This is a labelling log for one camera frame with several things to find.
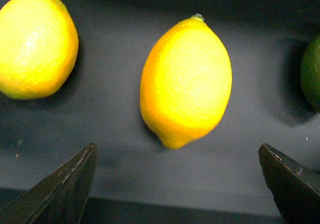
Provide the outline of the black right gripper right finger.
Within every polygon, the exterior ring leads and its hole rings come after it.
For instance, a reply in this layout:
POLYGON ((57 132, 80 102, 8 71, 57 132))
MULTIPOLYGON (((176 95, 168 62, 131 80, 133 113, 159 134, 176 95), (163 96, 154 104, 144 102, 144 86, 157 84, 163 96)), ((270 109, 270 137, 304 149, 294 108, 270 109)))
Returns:
POLYGON ((259 148, 258 157, 264 180, 284 221, 319 223, 320 173, 265 143, 259 148))

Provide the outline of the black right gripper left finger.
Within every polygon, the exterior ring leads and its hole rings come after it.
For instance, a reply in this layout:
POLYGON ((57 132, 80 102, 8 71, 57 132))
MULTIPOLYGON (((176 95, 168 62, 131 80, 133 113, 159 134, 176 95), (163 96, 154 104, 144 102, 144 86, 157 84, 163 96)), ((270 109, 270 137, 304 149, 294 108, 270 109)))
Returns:
POLYGON ((96 169, 89 144, 0 211, 1 223, 80 223, 96 169))

